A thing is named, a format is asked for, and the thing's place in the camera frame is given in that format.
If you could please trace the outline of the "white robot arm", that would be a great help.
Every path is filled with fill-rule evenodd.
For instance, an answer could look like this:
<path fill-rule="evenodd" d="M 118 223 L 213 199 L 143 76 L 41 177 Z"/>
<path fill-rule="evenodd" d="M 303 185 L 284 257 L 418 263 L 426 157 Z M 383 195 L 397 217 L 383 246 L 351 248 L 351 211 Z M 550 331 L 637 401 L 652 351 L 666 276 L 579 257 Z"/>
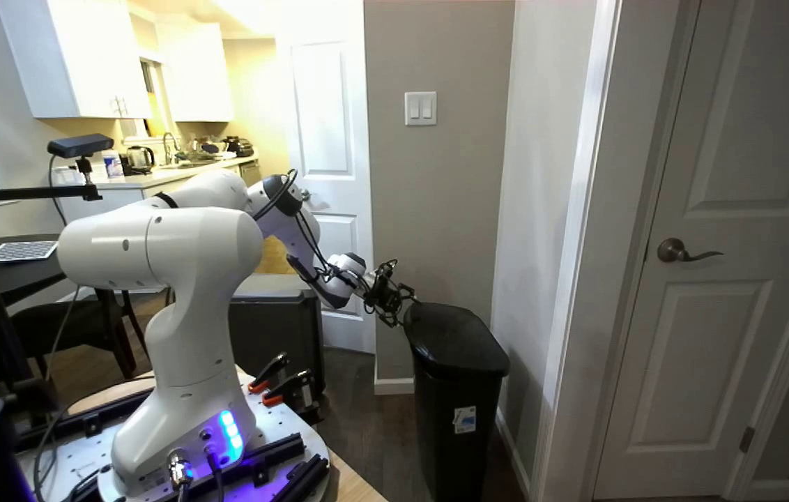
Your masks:
<path fill-rule="evenodd" d="M 78 217 L 59 235 L 59 264 L 71 283 L 174 292 L 144 329 L 157 384 L 112 441 L 122 496 L 150 496 L 171 481 L 200 482 L 256 447 L 228 306 L 256 271 L 266 239 L 278 239 L 289 269 L 335 310 L 363 301 L 384 324 L 400 324 L 413 303 L 390 264 L 320 248 L 310 195 L 289 174 L 256 185 L 228 171 L 200 174 L 171 193 Z"/>

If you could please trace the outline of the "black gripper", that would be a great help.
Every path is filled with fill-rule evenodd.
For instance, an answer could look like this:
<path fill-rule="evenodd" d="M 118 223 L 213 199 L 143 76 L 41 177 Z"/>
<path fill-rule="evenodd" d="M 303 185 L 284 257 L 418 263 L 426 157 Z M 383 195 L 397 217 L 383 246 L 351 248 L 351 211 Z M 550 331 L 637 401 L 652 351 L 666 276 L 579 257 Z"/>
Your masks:
<path fill-rule="evenodd" d="M 402 312 L 402 306 L 415 303 L 415 289 L 411 284 L 400 284 L 393 274 L 397 274 L 397 263 L 393 259 L 383 263 L 373 271 L 373 283 L 367 284 L 363 303 L 387 326 L 407 326 L 411 312 Z"/>

